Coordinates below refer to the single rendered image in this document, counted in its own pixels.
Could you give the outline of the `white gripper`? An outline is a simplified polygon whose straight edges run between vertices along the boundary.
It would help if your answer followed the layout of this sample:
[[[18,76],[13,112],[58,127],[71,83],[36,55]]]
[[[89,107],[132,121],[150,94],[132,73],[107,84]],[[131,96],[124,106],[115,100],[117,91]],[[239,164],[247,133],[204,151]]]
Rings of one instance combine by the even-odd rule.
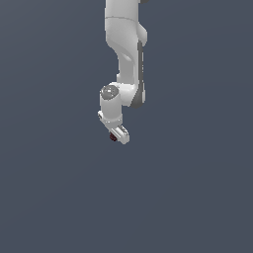
[[[129,142],[128,131],[121,126],[123,123],[123,115],[119,115],[115,119],[107,119],[102,111],[98,112],[98,117],[107,130],[109,130],[121,144]]]

